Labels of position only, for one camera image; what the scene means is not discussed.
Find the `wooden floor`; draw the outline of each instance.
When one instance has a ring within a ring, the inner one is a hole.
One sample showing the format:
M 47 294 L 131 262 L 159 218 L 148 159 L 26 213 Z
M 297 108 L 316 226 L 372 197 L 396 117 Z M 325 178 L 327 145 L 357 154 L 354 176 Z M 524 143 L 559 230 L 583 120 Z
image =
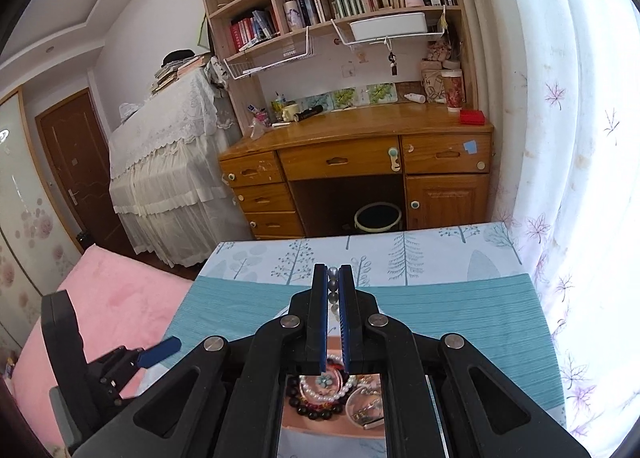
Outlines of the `wooden floor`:
M 175 276 L 190 279 L 191 281 L 196 279 L 196 276 L 204 266 L 203 261 L 202 263 L 197 263 L 192 267 L 183 267 L 182 265 L 174 265 L 173 267 L 170 267 L 168 264 L 164 263 L 164 261 L 161 261 L 160 258 L 156 256 L 156 253 L 140 253 L 133 256 L 133 259 L 151 265 L 152 267 L 160 269 L 161 271 L 171 273 Z

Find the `pink blanket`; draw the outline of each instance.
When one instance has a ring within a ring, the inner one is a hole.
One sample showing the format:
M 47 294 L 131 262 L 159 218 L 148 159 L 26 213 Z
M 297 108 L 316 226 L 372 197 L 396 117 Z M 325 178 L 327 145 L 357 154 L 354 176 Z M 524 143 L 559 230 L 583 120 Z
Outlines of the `pink blanket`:
M 158 343 L 180 306 L 191 281 L 159 271 L 100 247 L 89 248 L 66 277 L 66 289 L 78 316 L 87 361 L 125 345 L 147 348 Z M 122 392 L 132 396 L 142 370 Z M 56 385 L 42 339 L 34 326 L 14 372 L 15 399 L 43 444 L 62 445 L 49 402 Z

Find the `metal screw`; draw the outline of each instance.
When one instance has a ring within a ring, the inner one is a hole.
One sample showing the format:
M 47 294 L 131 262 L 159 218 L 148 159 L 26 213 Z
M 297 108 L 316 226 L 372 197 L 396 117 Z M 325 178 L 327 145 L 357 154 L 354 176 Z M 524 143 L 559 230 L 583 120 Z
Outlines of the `metal screw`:
M 386 326 L 389 324 L 389 318 L 383 313 L 373 313 L 369 316 L 369 324 L 371 326 Z
M 300 324 L 300 317 L 297 315 L 286 315 L 280 320 L 283 328 L 295 328 Z
M 465 340 L 457 333 L 450 333 L 444 338 L 444 343 L 454 350 L 460 350 L 465 345 Z
M 225 341 L 222 337 L 218 337 L 217 335 L 207 337 L 204 340 L 204 349 L 206 349 L 207 352 L 217 352 L 218 350 L 222 350 L 222 346 L 224 345 Z

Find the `keychain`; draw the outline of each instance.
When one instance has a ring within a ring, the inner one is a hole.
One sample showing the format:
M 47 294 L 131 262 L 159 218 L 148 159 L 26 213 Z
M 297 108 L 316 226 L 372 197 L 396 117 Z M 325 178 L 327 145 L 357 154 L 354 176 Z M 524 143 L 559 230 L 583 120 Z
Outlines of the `keychain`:
M 398 75 L 398 67 L 396 66 L 396 57 L 394 55 L 394 53 L 389 50 L 389 62 L 391 63 L 391 75 L 392 76 L 397 76 Z

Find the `wooden desk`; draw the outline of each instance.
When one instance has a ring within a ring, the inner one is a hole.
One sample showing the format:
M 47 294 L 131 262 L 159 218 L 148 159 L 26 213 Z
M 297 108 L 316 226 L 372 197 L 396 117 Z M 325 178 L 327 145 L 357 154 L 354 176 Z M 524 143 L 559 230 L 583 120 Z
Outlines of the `wooden desk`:
M 493 129 L 443 105 L 370 106 L 242 139 L 219 160 L 259 239 L 351 233 L 375 201 L 408 229 L 464 225 L 486 219 Z

